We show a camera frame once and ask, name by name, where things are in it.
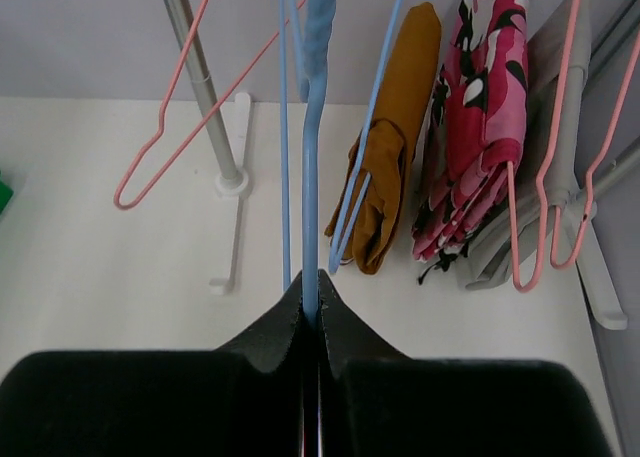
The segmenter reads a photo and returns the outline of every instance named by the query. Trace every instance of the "wall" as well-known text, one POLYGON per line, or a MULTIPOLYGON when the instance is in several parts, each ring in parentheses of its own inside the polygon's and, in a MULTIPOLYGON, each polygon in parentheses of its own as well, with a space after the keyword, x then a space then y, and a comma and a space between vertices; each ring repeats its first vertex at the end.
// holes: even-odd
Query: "wall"
MULTIPOLYGON (((393 1, 338 0, 328 102, 367 102, 393 1)), ((406 0, 404 7, 420 1, 406 0)), ((448 22, 457 1, 435 0, 448 22)), ((531 31, 560 1, 531 0, 531 31)), ((201 33, 219 89, 276 30, 277 2, 212 0, 201 33)), ((594 2, 596 30, 619 2, 594 2)), ((178 56, 162 0, 0 0, 0 41, 5 96, 159 99, 178 56)), ((274 48, 244 89, 257 100, 277 101, 277 68, 274 48)), ((184 80, 176 97, 191 99, 184 80)), ((289 100, 297 100, 294 92, 289 100)))
MULTIPOLYGON (((584 176, 606 133, 629 59, 630 44, 621 49, 584 101, 576 156, 578 178, 584 176)), ((640 101, 639 70, 635 72, 618 130, 601 168, 640 136, 640 115, 637 112, 640 101)), ((640 298, 637 281, 640 264, 640 234, 637 230, 640 216, 639 187, 640 172, 636 171, 598 201, 598 215, 594 220, 609 272, 622 308, 629 317, 629 328, 625 331, 594 327, 619 432, 626 455, 629 456, 640 455, 640 435, 637 432, 640 424, 640 298)))

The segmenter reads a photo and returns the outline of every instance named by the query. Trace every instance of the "pink floral fabric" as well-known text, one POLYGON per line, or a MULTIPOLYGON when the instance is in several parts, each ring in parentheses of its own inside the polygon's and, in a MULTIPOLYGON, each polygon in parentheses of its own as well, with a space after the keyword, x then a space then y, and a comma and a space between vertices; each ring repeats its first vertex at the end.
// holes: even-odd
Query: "pink floral fabric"
POLYGON ((462 0, 433 91, 413 255, 457 255, 507 194, 526 131, 528 0, 462 0))

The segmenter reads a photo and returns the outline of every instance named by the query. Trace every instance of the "white floor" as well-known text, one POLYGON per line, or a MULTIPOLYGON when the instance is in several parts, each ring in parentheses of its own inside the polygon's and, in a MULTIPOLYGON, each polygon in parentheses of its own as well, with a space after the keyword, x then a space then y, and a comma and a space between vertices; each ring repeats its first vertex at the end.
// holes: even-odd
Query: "white floor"
MULTIPOLYGON (((248 154, 254 191, 243 213, 236 288, 225 297, 208 287, 216 165, 205 135, 139 208, 123 213, 112 205, 122 173, 155 132, 157 109, 157 102, 0 98, 0 170, 17 191, 0 216, 0 376, 41 349, 213 348, 280 297, 278 106, 255 107, 248 154)), ((296 271, 303 111, 290 106, 296 271)), ((322 225, 339 196, 364 111, 325 110, 322 225)), ((133 180, 136 188, 199 117, 191 103, 173 104, 169 112, 167 138, 143 165, 143 177, 133 180)), ((619 454, 576 271, 547 268, 526 295, 510 285, 464 292, 453 272, 434 274, 419 287, 421 266, 410 258, 404 229, 378 275, 365 277, 350 266, 335 276, 346 302, 414 357, 541 358, 566 365, 587 388, 619 454)), ((326 244, 322 238, 323 264, 326 244)))

